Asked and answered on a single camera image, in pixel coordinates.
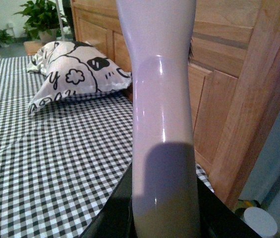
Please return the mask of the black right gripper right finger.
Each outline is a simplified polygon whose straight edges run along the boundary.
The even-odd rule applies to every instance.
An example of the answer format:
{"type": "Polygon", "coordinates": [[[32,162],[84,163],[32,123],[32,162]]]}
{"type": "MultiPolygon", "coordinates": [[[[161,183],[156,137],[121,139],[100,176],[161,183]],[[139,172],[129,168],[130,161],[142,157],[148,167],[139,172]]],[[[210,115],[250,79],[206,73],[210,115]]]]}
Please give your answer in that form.
{"type": "Polygon", "coordinates": [[[229,210],[211,190],[197,179],[203,238],[258,238],[259,235],[229,210]]]}

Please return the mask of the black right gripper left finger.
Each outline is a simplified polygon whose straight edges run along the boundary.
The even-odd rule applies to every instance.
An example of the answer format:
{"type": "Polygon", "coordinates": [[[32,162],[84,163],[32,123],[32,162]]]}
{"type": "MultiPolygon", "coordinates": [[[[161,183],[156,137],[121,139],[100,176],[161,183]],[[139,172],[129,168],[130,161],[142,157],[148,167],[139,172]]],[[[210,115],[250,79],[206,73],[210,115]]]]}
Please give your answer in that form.
{"type": "Polygon", "coordinates": [[[114,189],[99,214],[80,235],[81,238],[132,238],[132,165],[114,189]]]}

